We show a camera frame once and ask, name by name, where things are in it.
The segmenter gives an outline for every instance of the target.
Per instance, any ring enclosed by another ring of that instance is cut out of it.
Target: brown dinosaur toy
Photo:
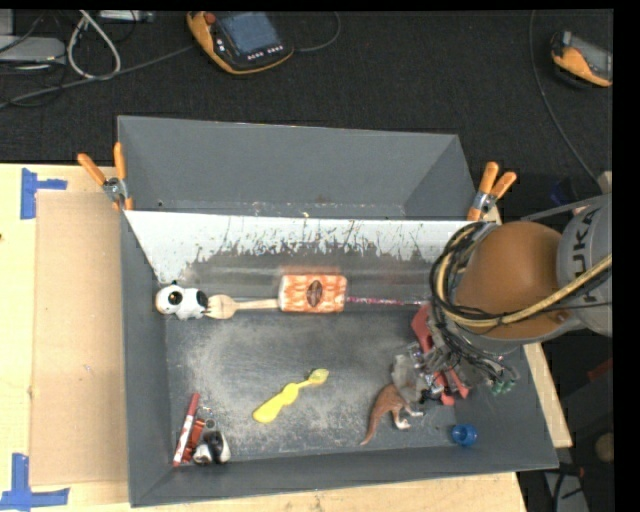
[[[393,422],[400,430],[407,430],[408,428],[411,428],[411,425],[409,425],[406,418],[403,420],[400,419],[400,411],[403,409],[412,416],[420,415],[420,413],[414,412],[411,409],[409,402],[402,397],[395,384],[391,383],[383,387],[380,390],[380,393],[378,393],[378,397],[373,404],[373,409],[371,409],[371,415],[369,416],[369,428],[367,429],[367,434],[360,445],[365,445],[371,441],[376,433],[380,419],[388,412],[393,415]]]

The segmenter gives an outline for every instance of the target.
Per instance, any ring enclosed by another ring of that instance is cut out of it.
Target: cardboard
[[[31,482],[126,479],[119,215],[38,192]]]

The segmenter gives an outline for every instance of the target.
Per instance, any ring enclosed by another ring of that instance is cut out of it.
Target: wire
[[[535,13],[536,13],[536,10],[533,9],[531,11],[531,18],[529,20],[529,54],[530,54],[530,57],[531,57],[531,67],[533,69],[533,74],[534,74],[534,76],[536,78],[536,82],[538,83],[538,89],[540,91],[540,95],[542,96],[544,104],[547,107],[547,110],[549,111],[549,115],[551,116],[551,119],[553,120],[554,124],[556,125],[556,128],[560,132],[560,135],[562,136],[562,138],[566,142],[567,146],[569,146],[569,149],[572,151],[574,156],[578,159],[578,161],[582,165],[583,169],[587,172],[589,177],[596,183],[596,185],[598,185],[598,189],[599,189],[600,188],[600,184],[598,183],[598,177],[594,174],[594,172],[589,168],[589,166],[586,164],[586,162],[578,154],[578,151],[576,150],[576,148],[573,147],[573,144],[571,144],[571,141],[567,137],[567,134],[562,129],[562,126],[560,126],[560,123],[559,123],[558,119],[556,118],[556,115],[553,112],[553,109],[551,108],[551,105],[549,104],[549,100],[547,99],[547,95],[544,92],[544,89],[542,88],[542,82],[540,81],[540,76],[538,75],[538,70],[536,69],[535,60],[534,60],[534,52],[533,52],[533,19],[535,17]]]
[[[524,217],[520,217],[520,220],[539,220],[539,219],[544,219],[546,217],[551,217],[552,215],[556,215],[559,213],[565,213],[570,210],[575,210],[576,208],[580,208],[582,206],[591,206],[594,201],[596,201],[599,197],[603,195],[608,195],[608,194],[600,194],[594,197],[590,197],[588,199],[581,199],[580,201],[575,201],[573,203],[563,204],[555,208],[550,208],[549,210],[544,210],[538,213],[532,213],[531,215],[525,215]]]
[[[74,88],[74,87],[78,87],[80,85],[91,84],[91,83],[95,83],[95,82],[104,82],[106,80],[111,80],[112,78],[116,78],[116,77],[121,76],[121,75],[126,75],[128,73],[133,72],[133,71],[137,71],[137,70],[145,68],[147,66],[151,66],[153,64],[157,64],[158,62],[162,62],[163,60],[170,59],[172,57],[175,57],[176,55],[180,55],[180,54],[185,53],[185,52],[187,52],[189,50],[193,50],[194,48],[195,48],[194,45],[189,45],[189,46],[186,46],[184,48],[181,48],[180,50],[176,50],[175,52],[171,52],[171,53],[168,53],[168,54],[163,55],[161,57],[158,57],[156,59],[152,59],[152,60],[149,60],[147,62],[143,62],[142,64],[138,64],[138,65],[130,67],[130,68],[121,69],[117,73],[111,73],[109,75],[104,75],[102,77],[87,78],[85,80],[76,80],[75,82],[68,82],[66,84],[62,84],[62,85],[59,85],[59,86],[56,86],[56,87],[49,87],[49,88],[41,89],[39,91],[34,91],[34,92],[27,93],[27,94],[22,94],[20,96],[14,97],[14,98],[12,98],[12,99],[10,99],[8,101],[5,101],[4,103],[0,103],[0,110],[3,109],[3,108],[6,108],[8,106],[11,106],[11,105],[22,106],[22,105],[19,105],[19,102],[21,102],[23,100],[36,98],[38,96],[44,96],[46,94],[51,94],[51,93],[58,92],[58,91],[61,91],[61,90],[71,89],[71,88]]]
[[[340,20],[340,15],[338,14],[337,11],[333,11],[334,16],[336,17],[336,22],[337,22],[337,28],[336,28],[336,33],[333,35],[333,37],[331,39],[329,39],[326,43],[323,43],[321,45],[318,46],[311,46],[308,48],[296,48],[296,52],[297,53],[309,53],[309,52],[315,52],[318,50],[322,50],[324,48],[326,48],[327,46],[330,46],[331,44],[333,44],[336,39],[338,39],[338,36],[340,35],[340,31],[342,30],[342,21]]]
[[[584,469],[583,468],[575,468],[570,464],[560,463],[560,468],[555,471],[549,471],[549,473],[557,473],[558,478],[556,479],[556,483],[553,486],[553,503],[551,510],[552,512],[558,512],[560,506],[560,499],[569,498],[574,494],[578,494],[579,492],[584,492],[582,486],[580,485],[577,489],[565,494],[560,494],[560,489],[562,489],[562,484],[564,483],[564,479],[567,476],[575,476],[579,480],[583,478]]]
[[[129,31],[122,36],[120,39],[116,39],[115,41],[112,39],[112,41],[114,43],[124,43],[127,39],[129,39],[133,33],[136,31],[136,27],[138,26],[139,22],[138,20],[136,20],[136,15],[135,12],[133,11],[133,9],[126,9],[131,13],[131,19],[132,21],[128,23],[128,25],[131,26],[131,28],[129,29]]]
[[[562,311],[564,309],[589,309],[589,308],[599,308],[602,306],[611,306],[613,304],[613,301],[611,300],[607,300],[604,302],[593,302],[591,304],[576,304],[575,306],[563,306],[563,305],[558,305],[558,306],[551,306],[546,308],[544,311]]]
[[[13,105],[15,107],[34,108],[34,107],[42,107],[44,105],[48,105],[49,103],[51,103],[51,102],[55,101],[57,98],[59,98],[60,95],[63,92],[63,89],[60,88],[60,85],[64,82],[64,79],[65,79],[65,77],[67,75],[68,67],[67,66],[60,66],[60,68],[62,69],[62,73],[61,73],[60,78],[58,80],[58,84],[53,86],[53,87],[49,87],[50,89],[52,89],[54,91],[57,91],[57,93],[56,94],[52,94],[51,96],[49,96],[45,100],[40,101],[38,103],[24,103],[24,102],[20,102],[20,100],[16,100],[15,98],[14,99],[2,98],[2,99],[4,101],[6,101],[7,103],[9,103],[10,105]],[[32,71],[24,71],[24,70],[22,70],[21,73],[24,74],[25,76],[28,76],[29,78],[32,78],[34,72],[33,72],[33,70]]]
[[[472,320],[469,318],[464,318],[460,315],[447,311],[447,316],[449,316],[454,322],[465,325],[467,327],[494,327],[498,325],[506,325],[513,324],[516,322],[520,322],[522,320],[526,320],[531,317],[535,313],[541,312],[546,307],[555,304],[556,302],[564,299],[566,296],[571,294],[573,291],[577,290],[591,279],[595,278],[601,272],[607,270],[612,264],[612,255],[608,254],[598,263],[596,263],[593,267],[588,269],[586,272],[580,274],[576,279],[571,281],[569,284],[561,288],[560,290],[552,293],[547,298],[535,303],[532,306],[529,306],[523,310],[520,310],[516,313],[511,313],[508,315],[497,315],[492,319],[485,320]]]
[[[63,11],[54,11],[54,13],[52,14],[52,18],[56,23],[58,33],[60,34],[60,39],[64,40],[63,30],[60,25],[58,16],[56,15],[56,12],[58,14],[62,14]],[[43,11],[38,19],[43,17],[46,13],[47,11]],[[31,28],[27,31],[27,33],[24,36],[21,37],[21,41],[26,41],[27,37],[29,37],[29,35],[33,32],[33,29],[37,25],[37,23],[38,23],[38,20],[32,23]],[[64,82],[67,75],[67,70],[68,70],[68,65],[62,64],[62,61],[59,60],[65,55],[66,55],[66,48],[63,49],[62,53],[58,55],[53,55],[49,57],[46,61],[42,61],[42,62],[36,62],[36,61],[34,62],[3,62],[0,64],[0,70],[2,70],[0,71],[0,76],[20,76],[20,77],[25,77],[29,79],[37,79],[39,77],[44,76],[45,79],[40,81],[40,87],[48,88],[48,87],[51,87],[51,84],[47,83],[46,77],[52,76],[56,74],[57,71],[62,70],[62,73],[59,73],[60,78],[56,80],[57,82],[56,86],[59,86]],[[41,107],[43,105],[47,105],[55,101],[55,99],[58,98],[60,95],[61,95],[61,92],[59,92],[56,95],[52,94],[47,99],[39,103],[34,103],[34,102],[19,103],[19,102],[14,102],[13,100],[7,99],[5,97],[2,97],[0,99],[2,99],[3,101],[8,101],[13,106],[33,108],[33,107]]]
[[[102,30],[102,27],[100,27],[100,25],[89,15],[89,13],[84,9],[79,9],[79,11],[83,17],[80,20],[80,23],[78,23],[76,27],[73,29],[73,33],[71,34],[71,38],[69,39],[69,44],[67,45],[67,57],[69,59],[69,65],[73,68],[73,70],[76,73],[78,73],[80,76],[84,78],[100,78],[100,79],[111,78],[115,73],[119,72],[120,69],[122,68],[120,53],[118,52],[116,46],[113,44],[113,41],[111,40],[111,38],[105,33],[104,30]],[[111,53],[113,54],[113,57],[115,58],[114,69],[111,73],[107,73],[105,75],[92,75],[90,73],[87,73],[83,69],[81,69],[76,64],[73,58],[73,50],[78,41],[78,36],[80,35],[80,32],[89,28],[89,25],[91,25],[96,30],[98,35],[102,37],[104,42],[107,43],[107,46],[109,47],[109,49],[111,50]]]

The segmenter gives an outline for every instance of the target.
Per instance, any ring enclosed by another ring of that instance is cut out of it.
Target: yellow toothbrush
[[[291,405],[298,398],[298,390],[305,386],[318,386],[327,380],[329,370],[318,368],[311,372],[307,380],[302,382],[290,382],[280,393],[273,396],[255,411],[253,411],[253,419],[260,423],[270,423],[276,419],[281,409],[285,405]]]

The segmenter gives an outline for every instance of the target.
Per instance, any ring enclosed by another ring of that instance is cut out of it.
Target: black cable
[[[23,107],[23,108],[37,108],[37,107],[43,107],[45,105],[48,105],[50,103],[53,103],[56,99],[58,99],[62,93],[64,92],[64,89],[62,88],[62,83],[64,82],[65,77],[67,76],[67,70],[69,68],[67,66],[62,66],[62,73],[60,76],[60,79],[58,81],[58,84],[54,85],[54,86],[48,86],[45,89],[42,90],[51,90],[52,95],[49,96],[48,98],[40,101],[40,102],[36,102],[36,103],[25,103],[21,97],[17,97],[17,98],[2,98],[6,104],[11,105],[13,107]]]
[[[180,50],[176,50],[175,52],[171,52],[168,53],[166,55],[163,55],[161,57],[158,57],[156,59],[152,59],[149,60],[147,62],[143,62],[142,64],[138,64],[136,66],[130,67],[130,68],[126,68],[126,69],[121,69],[120,71],[118,71],[117,73],[112,73],[110,75],[107,76],[100,76],[100,77],[95,77],[95,78],[87,78],[84,80],[76,80],[75,82],[68,82],[66,84],[62,84],[56,87],[51,87],[51,88],[45,88],[45,89],[41,89],[39,91],[34,91],[34,92],[30,92],[27,94],[22,94],[20,96],[16,96],[15,98],[12,98],[9,101],[5,101],[4,103],[0,103],[0,110],[12,105],[16,105],[16,103],[19,103],[23,100],[27,100],[27,99],[31,99],[31,98],[36,98],[38,96],[44,96],[46,94],[51,94],[54,92],[58,92],[60,90],[67,90],[67,89],[71,89],[73,87],[78,87],[80,85],[85,85],[85,84],[91,84],[94,82],[105,82],[107,80],[111,80],[113,78],[116,78],[118,76],[121,75],[125,75],[127,73],[131,73],[133,71],[137,71],[139,69],[145,68],[147,66],[151,66],[153,64],[157,64],[158,62],[162,62],[163,60],[169,59],[171,57],[175,57],[176,55],[180,55],[182,53],[185,53],[189,50],[193,50],[195,48],[194,45],[189,45],[186,46]]]
[[[131,28],[120,39],[111,39],[114,44],[124,43],[127,39],[129,39],[133,35],[133,33],[136,31],[136,27],[138,26],[139,22],[136,20],[136,16],[135,16],[135,13],[133,12],[133,9],[127,9],[127,10],[131,13],[131,19],[133,20],[129,22],[129,25],[131,25]]]
[[[337,28],[336,28],[336,32],[333,35],[333,37],[331,39],[329,39],[326,43],[322,43],[318,46],[311,46],[308,48],[296,48],[296,53],[309,53],[309,52],[315,52],[318,50],[322,50],[324,48],[326,48],[327,46],[333,44],[336,39],[338,39],[338,36],[340,35],[340,31],[342,30],[342,21],[340,21],[340,15],[338,14],[337,11],[333,11],[334,16],[336,17],[336,22],[337,22]]]
[[[604,283],[607,279],[609,279],[613,275],[612,272],[613,272],[613,266],[607,268],[606,270],[604,270],[600,274],[594,276],[593,279],[591,279],[589,282],[585,283],[581,287],[576,288],[574,291],[572,291],[569,295],[564,297],[562,300],[559,300],[558,302],[556,302],[556,303],[554,303],[554,304],[552,304],[550,306],[547,306],[546,308],[541,309],[537,313],[534,313],[533,315],[528,316],[527,318],[523,318],[520,321],[522,322],[524,320],[529,320],[529,319],[532,319],[532,318],[536,318],[536,317],[538,317],[540,315],[543,315],[545,313],[549,313],[551,311],[588,309],[588,308],[595,308],[595,307],[600,307],[600,306],[608,306],[608,305],[612,304],[612,301],[597,302],[597,303],[591,303],[591,304],[567,304],[568,302],[571,302],[572,300],[575,300],[578,296],[588,295],[592,290],[596,289],[598,286],[600,286],[602,283]],[[512,313],[514,313],[514,312],[503,313],[503,315],[509,315],[509,314],[512,314]],[[465,330],[467,332],[472,332],[473,334],[480,334],[482,336],[485,336],[485,335],[489,334],[491,331],[493,331],[494,329],[496,329],[497,327],[499,327],[499,325],[500,324],[494,325],[492,327],[488,327],[486,330],[484,330],[482,332],[468,331],[468,329],[465,329],[464,327],[461,327],[461,329],[463,329],[463,330]]]
[[[485,223],[478,222],[472,225],[466,225],[460,228],[447,242],[444,250],[440,254],[440,256],[436,259],[433,266],[431,267],[429,273],[429,285],[432,290],[432,302],[436,305],[436,307],[441,308],[442,310],[452,313],[457,316],[461,316],[466,318],[467,320],[496,320],[498,321],[498,325],[489,327],[487,331],[483,334],[491,332],[491,330],[495,329],[500,325],[500,321],[507,317],[508,315],[518,313],[518,311],[505,311],[502,313],[488,313],[483,311],[480,308],[476,307],[465,307],[454,304],[451,299],[451,292],[453,291],[455,283],[451,283],[450,281],[454,279],[456,275],[458,275],[461,271],[466,268],[468,256],[470,255],[470,250],[473,246],[478,242],[477,235],[481,231],[483,225]],[[449,258],[448,260],[448,268],[442,269],[443,262],[445,258]],[[546,308],[532,314],[526,318],[523,318],[521,321],[533,318],[537,315],[543,314],[545,312],[551,311],[557,305],[567,305],[572,300],[575,300],[576,297],[581,295],[588,294],[602,283],[604,283],[607,279],[610,278],[612,274],[612,267],[608,267],[604,271],[599,274],[593,276],[588,282],[583,284],[582,286],[576,288],[571,293],[569,293],[566,297],[563,297],[561,300],[550,304]],[[443,283],[442,283],[442,297],[436,293],[438,289],[436,283],[436,277],[444,272]]]
[[[519,373],[513,367],[498,360],[496,357],[490,356],[483,350],[467,343],[466,340],[451,332],[440,308],[434,306],[432,312],[436,321],[436,328],[442,335],[442,339],[449,350],[458,356],[458,362],[461,359],[464,359],[468,364],[489,376],[493,381],[504,380],[503,377],[505,371],[510,374],[512,381],[516,381],[520,378]],[[494,366],[488,363],[488,361],[499,367],[501,370],[497,371]]]
[[[62,11],[54,11],[54,12],[57,12],[58,14],[63,14]],[[52,18],[56,23],[60,40],[64,41],[65,40],[64,31],[60,24],[60,20],[58,19],[58,16],[54,13],[52,15]],[[54,55],[53,58],[58,59],[60,57],[64,57],[65,54],[66,54],[66,51],[63,52],[61,55]],[[68,64],[58,64],[57,62],[56,63],[42,62],[42,63],[33,63],[33,64],[5,63],[3,65],[0,65],[0,68],[4,68],[7,71],[0,73],[0,76],[13,75],[13,76],[24,76],[26,78],[34,78],[34,75],[35,76],[41,76],[42,74],[53,75],[56,71],[62,70],[62,73],[60,73],[60,78],[57,80],[57,83],[54,86],[47,84],[46,80],[42,81],[42,87],[44,88],[51,88],[51,87],[59,88],[59,86],[64,83],[64,80],[67,76],[68,67],[69,67]],[[21,103],[21,102],[14,101],[11,98],[5,98],[5,97],[2,97],[0,99],[10,103],[12,106],[34,108],[34,107],[41,107],[49,103],[52,103],[61,95],[62,95],[62,91],[59,91],[58,94],[51,95],[49,98],[41,102],[31,102],[31,103]]]
[[[538,76],[538,70],[536,69],[535,60],[534,60],[534,52],[533,52],[533,19],[535,17],[535,13],[536,13],[536,10],[533,9],[531,11],[531,18],[529,20],[529,54],[530,54],[530,57],[531,57],[531,67],[533,69],[533,74],[534,74],[536,82],[538,84],[538,90],[540,91],[540,95],[542,96],[544,104],[547,107],[547,110],[549,111],[549,115],[551,116],[551,119],[553,120],[553,123],[555,124],[556,128],[560,132],[560,135],[562,136],[564,141],[567,143],[567,146],[569,146],[569,149],[572,151],[574,156],[578,159],[578,161],[582,165],[583,169],[587,172],[589,177],[596,183],[596,185],[598,185],[598,188],[600,188],[600,184],[598,183],[598,177],[593,173],[593,171],[585,163],[585,161],[582,159],[582,157],[578,154],[578,151],[576,150],[576,148],[573,147],[573,144],[571,144],[571,141],[569,140],[569,138],[567,137],[566,133],[562,129],[562,126],[560,126],[560,123],[558,122],[558,119],[556,118],[556,115],[553,112],[553,109],[551,108],[551,105],[549,104],[549,100],[547,100],[547,95],[545,94],[544,89],[542,88],[542,83],[540,81],[540,77]]]
[[[582,486],[578,487],[576,490],[571,491],[565,495],[560,495],[560,489],[562,488],[562,484],[564,482],[565,476],[575,476],[579,480],[583,478],[584,470],[583,468],[576,467],[573,464],[567,464],[565,462],[560,463],[560,467],[555,471],[549,471],[549,473],[557,473],[558,478],[556,480],[555,485],[553,486],[553,504],[551,510],[553,512],[557,512],[558,505],[560,504],[560,498],[565,499],[574,494],[582,492]]]

